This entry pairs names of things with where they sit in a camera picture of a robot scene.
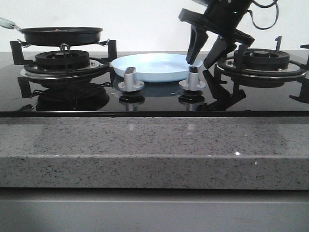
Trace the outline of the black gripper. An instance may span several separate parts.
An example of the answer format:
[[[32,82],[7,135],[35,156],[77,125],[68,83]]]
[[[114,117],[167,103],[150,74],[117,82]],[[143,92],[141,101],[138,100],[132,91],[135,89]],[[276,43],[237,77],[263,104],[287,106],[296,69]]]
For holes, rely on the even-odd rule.
[[[186,56],[188,64],[193,64],[205,45],[206,31],[218,34],[213,47],[203,64],[209,69],[219,59],[236,49],[236,42],[250,46],[254,38],[237,29],[243,16],[247,13],[251,0],[197,0],[206,7],[203,14],[182,9],[179,19],[191,24],[189,48]]]

